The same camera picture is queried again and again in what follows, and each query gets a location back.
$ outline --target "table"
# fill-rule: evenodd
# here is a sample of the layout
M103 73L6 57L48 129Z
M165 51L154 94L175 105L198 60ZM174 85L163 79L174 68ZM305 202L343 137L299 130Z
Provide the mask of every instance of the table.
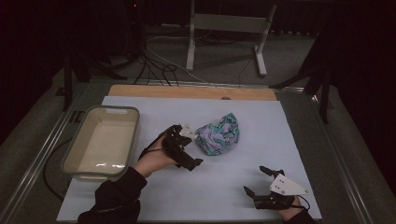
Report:
M159 96L155 92L160 93L162 98L153 97ZM134 97L121 96L130 94ZM208 94L210 99L174 98L175 95L186 97L189 94L197 98ZM244 95L247 100L240 100ZM232 100L219 100L224 96ZM247 186L256 193L269 193L266 188L269 188L273 178L261 173L260 165L284 169L289 178L312 192L281 105L270 90L117 85L110 90L103 104L134 105L141 112L141 130L136 137L137 150L130 164L136 161L141 149L169 123L190 121L191 127L197 128L219 119L213 115L222 115L230 110L240 122L241 138L233 151L218 157L207 157L197 146L190 144L186 150L192 157L204 159L203 164L192 172L172 166L149 177L140 198L142 212L139 221L278 219L274 211L256 210L253 201L243 191L243 186ZM163 117L152 109L154 105L161 107ZM175 117L165 116L173 112L173 108L182 108L183 111ZM256 133L259 138L251 134L257 129L260 129L260 133ZM93 191L99 185L73 179L57 220L76 221L80 213L89 210L94 204ZM315 196L310 194L306 199L311 203L311 216L321 218Z
M191 0L190 44L187 54L186 69L189 71L193 70L195 53L195 29L258 33L262 35L262 38L259 46L255 46L254 49L260 75L265 77L267 75L267 70L265 68L264 59L262 57L262 49L264 47L265 40L270 30L275 10L276 4L272 4L269 13L265 18L200 14L195 13L195 0Z

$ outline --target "purple and teal fabric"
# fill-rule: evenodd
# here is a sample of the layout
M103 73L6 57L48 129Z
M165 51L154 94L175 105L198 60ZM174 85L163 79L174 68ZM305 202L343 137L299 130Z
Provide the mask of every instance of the purple and teal fabric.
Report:
M196 143L208 156L218 156L233 149L238 143L238 121L233 113L221 118L219 125L206 124L199 128Z

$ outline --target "gray plastic container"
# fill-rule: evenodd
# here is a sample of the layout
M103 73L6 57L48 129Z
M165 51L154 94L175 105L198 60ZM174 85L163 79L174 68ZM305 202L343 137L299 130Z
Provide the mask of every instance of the gray plastic container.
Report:
M139 117L131 106L91 107L67 149L63 171L84 180L119 178L134 155Z

